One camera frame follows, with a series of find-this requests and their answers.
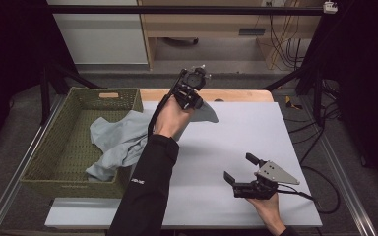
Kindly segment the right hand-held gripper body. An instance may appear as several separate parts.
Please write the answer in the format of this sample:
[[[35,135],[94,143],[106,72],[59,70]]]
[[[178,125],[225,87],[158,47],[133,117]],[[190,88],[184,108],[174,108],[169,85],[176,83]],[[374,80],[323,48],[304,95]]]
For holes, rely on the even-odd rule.
[[[255,180],[248,183],[231,178],[231,187],[236,198],[268,200],[278,191],[279,183],[298,185],[299,181],[272,161],[252,160],[258,170]]]

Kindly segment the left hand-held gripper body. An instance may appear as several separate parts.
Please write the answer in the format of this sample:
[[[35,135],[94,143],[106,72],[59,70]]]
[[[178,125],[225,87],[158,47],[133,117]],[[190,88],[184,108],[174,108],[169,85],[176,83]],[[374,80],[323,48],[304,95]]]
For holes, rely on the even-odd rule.
[[[171,94],[182,109],[199,109],[203,105],[204,100],[198,92],[205,86],[209,77],[210,74],[204,65],[181,70],[171,88]]]

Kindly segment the light grey-blue cloth garment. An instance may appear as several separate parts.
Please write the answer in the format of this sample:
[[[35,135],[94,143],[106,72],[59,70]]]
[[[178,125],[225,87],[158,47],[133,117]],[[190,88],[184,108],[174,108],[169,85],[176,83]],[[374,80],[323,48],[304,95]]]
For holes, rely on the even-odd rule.
[[[111,181],[118,167],[136,164],[148,142],[152,116],[131,110],[117,122],[99,117],[90,125],[90,140],[102,151],[98,161],[86,169],[93,182]]]

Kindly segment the olive green woven basket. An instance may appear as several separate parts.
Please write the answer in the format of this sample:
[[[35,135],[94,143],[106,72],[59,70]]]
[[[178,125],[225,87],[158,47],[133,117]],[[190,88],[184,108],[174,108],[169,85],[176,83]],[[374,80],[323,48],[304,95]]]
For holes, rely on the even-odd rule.
[[[131,169],[119,167],[108,181],[91,180],[86,169],[102,157],[91,142],[97,118],[117,122],[143,110],[136,88],[71,88],[34,151],[21,182],[50,198],[120,199]]]

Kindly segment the person's right hand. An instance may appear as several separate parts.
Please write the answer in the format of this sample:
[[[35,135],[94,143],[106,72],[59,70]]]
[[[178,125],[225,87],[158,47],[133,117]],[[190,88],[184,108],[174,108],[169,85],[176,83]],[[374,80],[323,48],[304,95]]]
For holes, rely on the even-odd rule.
[[[274,236],[281,236],[286,230],[279,211],[279,196],[273,194],[268,200],[248,199],[248,202],[256,209],[267,229]]]

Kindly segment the person's left hand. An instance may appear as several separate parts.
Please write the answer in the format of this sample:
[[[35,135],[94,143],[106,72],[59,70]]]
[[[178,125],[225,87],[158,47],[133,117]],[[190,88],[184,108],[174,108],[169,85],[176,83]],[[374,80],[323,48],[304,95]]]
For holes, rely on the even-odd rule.
[[[171,96],[155,122],[154,133],[168,138],[176,138],[189,124],[193,113],[193,109],[182,109],[177,100]]]

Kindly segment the white table mat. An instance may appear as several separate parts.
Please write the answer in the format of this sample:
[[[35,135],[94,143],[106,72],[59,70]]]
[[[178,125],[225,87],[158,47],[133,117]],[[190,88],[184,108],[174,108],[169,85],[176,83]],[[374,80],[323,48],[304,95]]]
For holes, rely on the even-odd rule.
[[[255,179],[253,173],[258,167],[245,158],[246,152],[274,162],[299,181],[294,189],[310,194],[277,103],[209,103],[219,122],[190,123],[180,138],[163,229],[263,227],[254,207],[235,198],[223,179],[224,171],[237,182]],[[322,226],[312,201],[290,194],[279,194],[279,198],[285,224]],[[118,204],[117,199],[56,198],[44,225],[58,229],[107,229]]]

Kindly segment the light wooden desk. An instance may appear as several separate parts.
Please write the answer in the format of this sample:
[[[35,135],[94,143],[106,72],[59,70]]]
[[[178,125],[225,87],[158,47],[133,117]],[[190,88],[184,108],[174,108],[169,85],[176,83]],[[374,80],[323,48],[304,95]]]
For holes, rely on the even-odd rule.
[[[323,0],[137,0],[140,6],[321,7]],[[152,15],[141,17],[147,38],[247,37],[257,40],[270,70],[287,69],[284,53],[294,38],[310,39],[318,16]]]

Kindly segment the yellow and black small object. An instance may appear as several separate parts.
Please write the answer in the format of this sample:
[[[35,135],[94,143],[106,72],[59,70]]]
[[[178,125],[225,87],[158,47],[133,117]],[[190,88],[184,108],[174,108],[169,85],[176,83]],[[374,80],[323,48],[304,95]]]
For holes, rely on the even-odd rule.
[[[296,110],[302,110],[303,109],[303,107],[301,105],[293,104],[291,99],[290,99],[290,96],[285,97],[285,107],[296,109]]]

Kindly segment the black horizontal metal bar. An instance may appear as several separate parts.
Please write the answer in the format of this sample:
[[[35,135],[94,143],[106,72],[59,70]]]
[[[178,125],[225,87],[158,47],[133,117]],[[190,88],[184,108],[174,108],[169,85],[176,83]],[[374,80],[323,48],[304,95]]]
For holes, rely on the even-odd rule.
[[[272,15],[321,16],[322,7],[234,7],[234,6],[94,6],[49,5],[53,14],[152,14],[152,15]]]

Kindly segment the black metal stand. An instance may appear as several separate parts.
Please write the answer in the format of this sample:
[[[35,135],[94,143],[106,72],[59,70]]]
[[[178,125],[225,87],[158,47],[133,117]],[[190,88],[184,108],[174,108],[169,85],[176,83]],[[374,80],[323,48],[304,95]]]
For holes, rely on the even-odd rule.
[[[45,64],[40,72],[40,94],[41,94],[41,125],[44,125],[50,117],[50,87],[53,87],[57,94],[67,94],[70,86],[66,78],[73,79],[89,89],[99,89],[99,86],[81,77],[78,72],[66,69],[59,64]]]
[[[313,89],[313,104],[322,99],[322,69],[327,64],[334,46],[340,40],[340,27],[355,0],[334,0],[339,7],[336,14],[323,14],[312,37],[310,48],[299,69],[264,87],[273,91],[277,87],[299,79],[295,88],[298,95],[305,95]]]

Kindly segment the white cabinet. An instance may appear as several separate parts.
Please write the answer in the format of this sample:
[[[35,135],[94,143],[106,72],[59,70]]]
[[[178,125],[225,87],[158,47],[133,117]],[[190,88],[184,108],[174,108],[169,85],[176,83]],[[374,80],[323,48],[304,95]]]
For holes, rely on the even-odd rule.
[[[138,14],[54,14],[77,65],[147,64]]]

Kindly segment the white plug adapter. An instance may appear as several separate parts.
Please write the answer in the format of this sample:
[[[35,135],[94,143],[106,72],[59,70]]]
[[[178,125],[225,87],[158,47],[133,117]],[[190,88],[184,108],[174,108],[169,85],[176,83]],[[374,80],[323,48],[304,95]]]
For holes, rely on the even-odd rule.
[[[336,14],[338,12],[337,4],[332,1],[326,1],[323,4],[323,12],[325,14]]]

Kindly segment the aluminium frame rail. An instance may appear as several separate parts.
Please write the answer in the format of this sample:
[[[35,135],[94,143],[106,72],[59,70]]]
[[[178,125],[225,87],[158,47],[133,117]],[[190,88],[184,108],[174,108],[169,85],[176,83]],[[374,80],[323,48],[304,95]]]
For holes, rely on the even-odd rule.
[[[336,155],[333,146],[325,134],[325,122],[332,114],[338,113],[338,108],[335,108],[334,102],[323,105],[321,101],[316,101],[315,104],[309,97],[300,98],[304,110],[307,115],[313,119],[312,127],[318,133],[318,139],[314,144],[319,143],[323,152],[323,156],[329,166],[329,169],[335,179],[337,190],[343,198],[343,202],[351,215],[351,218],[356,226],[360,236],[378,236],[378,233],[365,210],[357,191],[352,185],[346,170],[342,167],[338,156]]]
[[[32,155],[35,153],[35,150],[37,149],[39,143],[41,142],[44,134],[48,130],[49,124],[54,119],[56,112],[60,109],[65,98],[66,98],[65,95],[55,96],[54,101],[51,104],[50,113],[47,120],[44,122],[43,125],[39,126],[39,129],[35,133],[29,145],[29,148],[24,154],[20,164],[18,165],[8,185],[6,186],[5,191],[1,195],[0,197],[0,225],[3,222],[9,208],[11,207],[11,204],[13,203],[15,197],[17,196],[21,188],[20,179],[21,179],[22,174],[25,172],[27,165],[29,164],[32,158]]]

